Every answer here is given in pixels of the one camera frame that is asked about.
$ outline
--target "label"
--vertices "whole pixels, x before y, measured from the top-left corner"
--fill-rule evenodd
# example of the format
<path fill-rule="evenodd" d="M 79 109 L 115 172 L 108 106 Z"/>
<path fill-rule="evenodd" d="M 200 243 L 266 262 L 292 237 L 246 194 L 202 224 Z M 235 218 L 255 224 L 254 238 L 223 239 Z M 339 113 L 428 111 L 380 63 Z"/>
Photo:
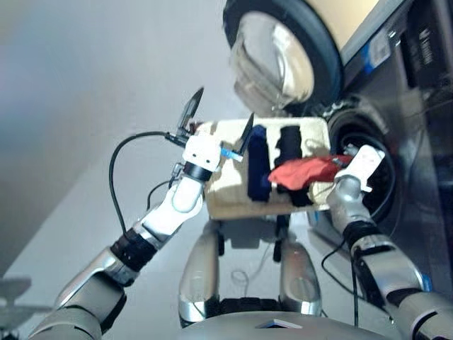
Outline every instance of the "label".
<path fill-rule="evenodd" d="M 362 48 L 362 58 L 365 62 L 365 73 L 370 74 L 391 55 L 389 38 L 385 30 L 380 30 Z"/>

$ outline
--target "black cloth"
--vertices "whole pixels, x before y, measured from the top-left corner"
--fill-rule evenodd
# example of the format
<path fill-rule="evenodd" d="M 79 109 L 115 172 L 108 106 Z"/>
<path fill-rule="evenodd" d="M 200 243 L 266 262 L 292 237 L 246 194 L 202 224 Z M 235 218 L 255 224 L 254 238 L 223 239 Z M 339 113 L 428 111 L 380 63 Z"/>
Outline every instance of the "black cloth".
<path fill-rule="evenodd" d="M 278 140 L 277 145 L 275 145 L 275 147 L 280 149 L 280 156 L 274 160 L 275 167 L 277 168 L 286 161 L 302 158 L 302 150 L 300 148 L 301 143 L 302 136 L 298 125 L 282 127 L 280 129 L 280 139 Z M 291 203 L 295 207 L 313 205 L 313 202 L 308 197 L 309 187 L 291 191 L 284 186 L 278 186 L 277 192 L 288 193 L 291 198 Z"/>

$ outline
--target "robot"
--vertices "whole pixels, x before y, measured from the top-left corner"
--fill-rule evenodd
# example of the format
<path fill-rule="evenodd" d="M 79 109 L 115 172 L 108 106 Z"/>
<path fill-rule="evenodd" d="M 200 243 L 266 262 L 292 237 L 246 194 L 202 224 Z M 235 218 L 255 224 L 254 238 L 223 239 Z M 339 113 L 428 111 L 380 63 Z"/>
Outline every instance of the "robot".
<path fill-rule="evenodd" d="M 32 340 L 101 339 L 126 303 L 125 288 L 162 249 L 181 225 L 202 208 L 204 184 L 222 157 L 241 160 L 249 120 L 239 151 L 227 150 L 213 136 L 182 128 L 193 117 L 201 94 L 185 108 L 176 135 L 166 138 L 184 146 L 181 179 L 164 201 L 105 248 L 59 294 L 55 310 L 32 332 Z M 347 168 L 338 172 L 327 202 L 333 226 L 349 248 L 365 300 L 382 308 L 405 339 L 453 339 L 453 304 L 423 291 L 420 271 L 374 224 L 362 204 L 367 179 L 384 155 L 364 145 Z M 287 235 L 281 243 L 280 310 L 218 314 L 219 231 L 211 221 L 197 240 L 180 282 L 179 314 L 186 328 L 181 339 L 384 339 L 363 329 L 321 318 L 321 294 L 305 248 Z M 276 335 L 269 328 L 289 328 Z"/>

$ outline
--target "washing machine door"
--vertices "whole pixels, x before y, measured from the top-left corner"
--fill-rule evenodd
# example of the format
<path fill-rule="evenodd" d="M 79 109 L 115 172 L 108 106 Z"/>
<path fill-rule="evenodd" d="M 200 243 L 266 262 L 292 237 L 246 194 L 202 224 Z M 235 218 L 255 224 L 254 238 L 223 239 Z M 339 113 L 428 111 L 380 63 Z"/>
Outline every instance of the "washing machine door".
<path fill-rule="evenodd" d="M 303 0 L 227 0 L 224 31 L 234 88 L 257 115 L 310 115 L 343 89 L 331 34 Z"/>

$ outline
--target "red cloth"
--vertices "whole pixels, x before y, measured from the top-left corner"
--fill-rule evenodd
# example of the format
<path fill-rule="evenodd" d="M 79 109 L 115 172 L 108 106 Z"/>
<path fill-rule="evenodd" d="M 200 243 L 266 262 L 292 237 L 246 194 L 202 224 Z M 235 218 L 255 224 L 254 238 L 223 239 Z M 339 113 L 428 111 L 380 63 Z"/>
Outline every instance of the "red cloth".
<path fill-rule="evenodd" d="M 341 170 L 333 159 L 349 164 L 352 157 L 338 155 L 293 159 L 274 169 L 268 179 L 270 182 L 280 184 L 293 191 L 305 188 L 316 181 L 333 182 L 335 175 Z"/>

